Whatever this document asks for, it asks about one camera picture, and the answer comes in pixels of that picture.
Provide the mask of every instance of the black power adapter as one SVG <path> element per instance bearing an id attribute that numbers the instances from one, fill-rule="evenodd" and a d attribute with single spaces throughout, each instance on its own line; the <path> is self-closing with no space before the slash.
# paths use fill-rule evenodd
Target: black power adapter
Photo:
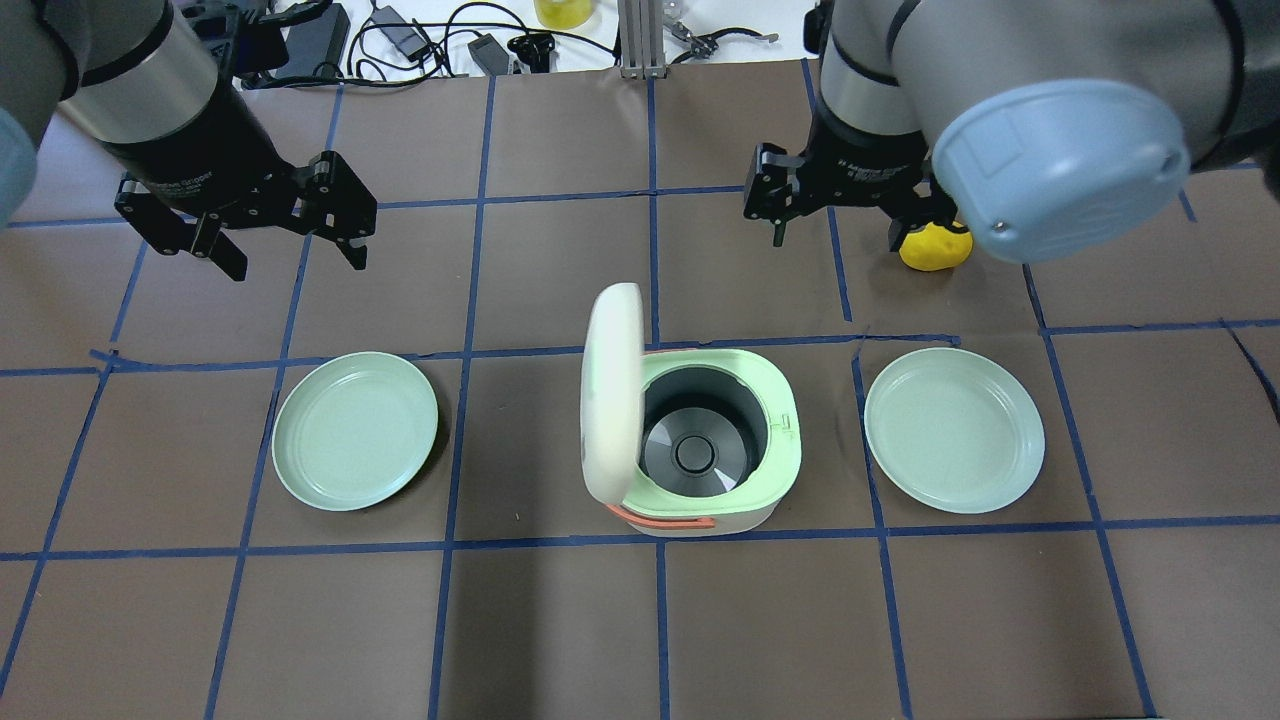
<path id="1" fill-rule="evenodd" d="M 467 42 L 471 59 L 484 69 L 485 74 L 504 76 L 511 73 L 511 55 L 493 35 L 483 35 Z"/>
<path id="2" fill-rule="evenodd" d="M 430 45 L 426 40 L 419 35 L 416 28 L 406 27 L 407 23 L 399 13 L 396 12 L 390 5 L 383 5 L 374 10 L 369 15 L 370 22 L 378 26 L 378 29 L 387 36 L 387 40 L 392 41 L 392 45 L 401 51 L 402 55 L 410 59 L 410 61 L 419 61 L 426 56 L 430 51 Z"/>
<path id="3" fill-rule="evenodd" d="M 314 20 L 291 27 L 284 38 L 289 61 L 275 70 L 275 77 L 337 77 L 348 29 L 351 20 L 340 3 L 329 5 Z"/>

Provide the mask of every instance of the white lid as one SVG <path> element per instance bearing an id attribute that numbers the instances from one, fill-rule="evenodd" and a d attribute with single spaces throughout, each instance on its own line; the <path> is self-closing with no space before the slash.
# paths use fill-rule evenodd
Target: white lid
<path id="1" fill-rule="evenodd" d="M 640 286 L 604 288 L 591 307 L 582 352 L 582 478 L 591 497 L 618 505 L 640 459 L 644 419 L 640 355 L 644 305 Z"/>

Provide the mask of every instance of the yellow lemon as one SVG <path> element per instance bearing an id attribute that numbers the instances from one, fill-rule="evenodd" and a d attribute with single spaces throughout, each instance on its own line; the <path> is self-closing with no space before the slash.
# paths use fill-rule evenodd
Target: yellow lemon
<path id="1" fill-rule="evenodd" d="M 908 268 L 932 273 L 955 268 L 973 252 L 973 236 L 954 233 L 942 225 L 929 223 L 906 236 L 897 254 Z"/>

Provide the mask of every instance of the light green plate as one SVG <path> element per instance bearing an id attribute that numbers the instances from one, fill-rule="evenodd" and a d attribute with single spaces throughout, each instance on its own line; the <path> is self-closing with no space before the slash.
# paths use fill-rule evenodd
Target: light green plate
<path id="1" fill-rule="evenodd" d="M 280 407 L 271 462 L 302 502 L 358 510 L 387 500 L 431 452 L 439 423 L 422 373 L 385 352 L 356 352 L 320 365 Z"/>
<path id="2" fill-rule="evenodd" d="M 1016 378 L 950 347 L 890 363 L 867 393 L 867 445 L 888 479 L 950 512 L 1023 496 L 1044 461 L 1044 425 Z"/>

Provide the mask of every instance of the yellow container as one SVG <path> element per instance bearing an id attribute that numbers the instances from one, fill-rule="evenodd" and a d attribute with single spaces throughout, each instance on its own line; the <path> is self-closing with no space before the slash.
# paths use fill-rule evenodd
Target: yellow container
<path id="1" fill-rule="evenodd" d="M 570 29 L 591 17 L 591 0 L 534 0 L 538 22 L 552 29 Z"/>

